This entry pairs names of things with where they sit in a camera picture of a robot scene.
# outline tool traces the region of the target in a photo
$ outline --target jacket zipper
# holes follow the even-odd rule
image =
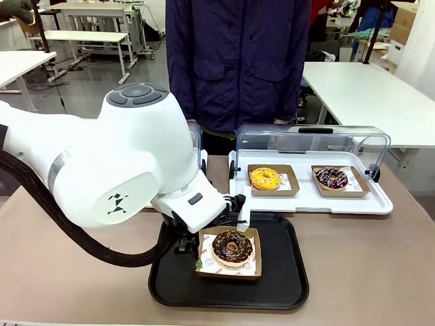
[[[237,131],[237,121],[239,121],[239,110],[241,109],[240,103],[240,81],[241,81],[241,69],[242,69],[242,46],[243,46],[243,36],[245,34],[245,16],[246,16],[246,1],[243,0],[242,8],[242,20],[241,20],[241,34],[239,41],[239,60],[237,61],[237,98],[236,98],[236,121],[234,123],[234,131]]]

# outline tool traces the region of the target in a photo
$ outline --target robot logo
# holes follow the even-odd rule
[[[121,201],[123,201],[127,197],[128,197],[128,195],[125,195],[124,197],[121,197],[120,194],[116,194],[116,195],[110,196],[107,200],[111,200],[111,199],[115,200],[115,209],[110,211],[110,212],[107,212],[107,214],[109,215],[111,213],[115,213],[115,212],[119,212],[119,211],[122,211],[123,213],[127,213],[121,206],[119,206]]]

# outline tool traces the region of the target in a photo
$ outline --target white tray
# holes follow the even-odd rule
[[[201,153],[199,155],[201,155],[201,162],[202,162],[202,160],[204,160],[205,161],[205,167],[207,167],[207,163],[208,163],[208,159],[209,159],[209,154],[207,153],[207,151],[205,149],[202,149]],[[198,160],[198,149],[197,148],[193,149],[193,156],[195,157],[195,160]],[[145,208],[146,209],[152,209],[151,203],[147,203],[145,205]]]
[[[229,166],[236,160],[232,151],[228,156]],[[369,179],[360,159],[343,151],[308,151],[306,154],[278,153],[271,150],[243,150],[239,152],[238,166],[241,168],[230,180],[231,196],[240,194],[243,186],[249,185],[247,166],[249,164],[291,165],[299,182],[299,192],[290,198],[251,197],[251,211],[263,212],[331,212],[341,214],[388,214],[393,204],[378,183]],[[354,166],[364,178],[370,193],[363,198],[323,198],[313,180],[311,165]]]

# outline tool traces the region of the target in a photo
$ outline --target chocolate donut with sprinkles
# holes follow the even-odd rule
[[[319,168],[315,171],[315,177],[325,190],[341,191],[349,182],[346,173],[332,167]]]
[[[229,267],[242,266],[252,254],[251,241],[236,231],[219,233],[211,246],[215,259]]]

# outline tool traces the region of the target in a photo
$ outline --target purple jacket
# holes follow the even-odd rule
[[[186,119],[233,132],[290,120],[311,0],[167,0],[169,85]]]

